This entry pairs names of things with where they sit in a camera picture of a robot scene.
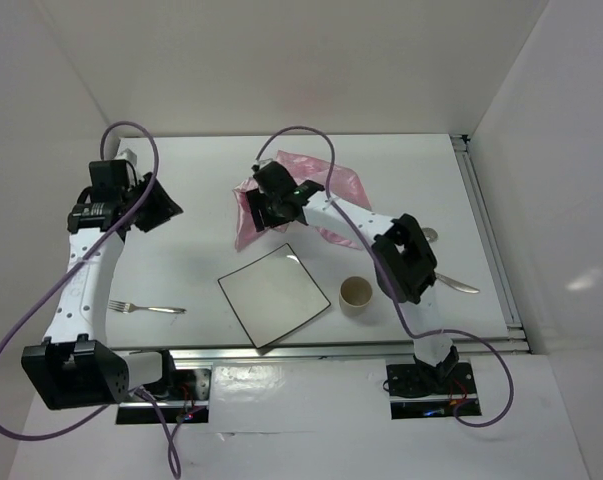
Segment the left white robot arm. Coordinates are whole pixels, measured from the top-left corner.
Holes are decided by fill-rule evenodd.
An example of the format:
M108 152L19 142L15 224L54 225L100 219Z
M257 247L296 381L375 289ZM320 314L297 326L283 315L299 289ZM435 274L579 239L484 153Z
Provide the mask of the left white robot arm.
M136 163L130 150L90 163L91 183L68 216L68 266L78 271L63 285L42 342L25 347L21 357L51 410L119 404L140 386L157 399L177 390L166 350L120 355L107 345L111 284L127 232L147 233L182 212L160 183L138 175Z

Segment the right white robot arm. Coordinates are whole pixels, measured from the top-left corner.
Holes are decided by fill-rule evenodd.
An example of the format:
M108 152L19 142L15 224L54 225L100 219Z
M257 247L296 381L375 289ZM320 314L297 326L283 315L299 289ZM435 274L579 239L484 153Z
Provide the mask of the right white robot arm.
M257 187L247 192L247 200L256 230L298 222L367 251L379 288L395 303L413 341L419 384L429 392L449 384L459 355L444 332L435 292L437 259L418 221L409 214L377 214L312 180L297 183L276 161L257 163L252 170Z

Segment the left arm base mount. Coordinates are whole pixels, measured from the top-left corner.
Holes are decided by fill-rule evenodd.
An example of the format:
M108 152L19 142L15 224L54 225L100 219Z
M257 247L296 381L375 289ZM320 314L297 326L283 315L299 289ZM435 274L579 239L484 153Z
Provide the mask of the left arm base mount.
M155 398L166 423L176 425L207 424L209 399L212 385L212 367L198 366L175 369L166 379L146 385L145 389ZM130 395L119 405L117 425L156 425L160 423L154 407L139 394Z

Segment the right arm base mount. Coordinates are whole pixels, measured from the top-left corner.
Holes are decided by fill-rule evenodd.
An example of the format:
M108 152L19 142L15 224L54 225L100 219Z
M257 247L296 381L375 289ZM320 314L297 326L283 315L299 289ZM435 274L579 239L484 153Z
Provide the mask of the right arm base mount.
M388 364L382 389L389 396L393 420L482 415L474 372L460 362L440 384L428 383L413 363Z

